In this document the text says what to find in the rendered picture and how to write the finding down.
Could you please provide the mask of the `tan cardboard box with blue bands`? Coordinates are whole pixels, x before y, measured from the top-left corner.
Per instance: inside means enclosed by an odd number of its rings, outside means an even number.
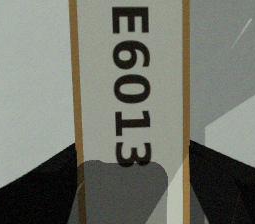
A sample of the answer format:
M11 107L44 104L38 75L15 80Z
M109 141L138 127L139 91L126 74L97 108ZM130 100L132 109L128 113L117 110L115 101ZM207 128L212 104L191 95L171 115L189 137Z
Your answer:
M190 0L69 0L79 224L190 224Z

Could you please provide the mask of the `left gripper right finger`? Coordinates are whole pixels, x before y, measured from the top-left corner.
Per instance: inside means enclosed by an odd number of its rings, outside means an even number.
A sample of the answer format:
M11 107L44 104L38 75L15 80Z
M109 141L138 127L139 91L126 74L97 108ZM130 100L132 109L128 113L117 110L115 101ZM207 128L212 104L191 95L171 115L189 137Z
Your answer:
M209 224L255 224L255 167L190 140L189 175Z

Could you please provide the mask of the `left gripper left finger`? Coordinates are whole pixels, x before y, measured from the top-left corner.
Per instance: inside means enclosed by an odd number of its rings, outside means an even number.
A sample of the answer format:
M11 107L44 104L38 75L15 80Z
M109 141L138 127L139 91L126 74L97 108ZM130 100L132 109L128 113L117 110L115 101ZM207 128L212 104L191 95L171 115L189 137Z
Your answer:
M0 188L0 224L68 224L77 188L73 143Z

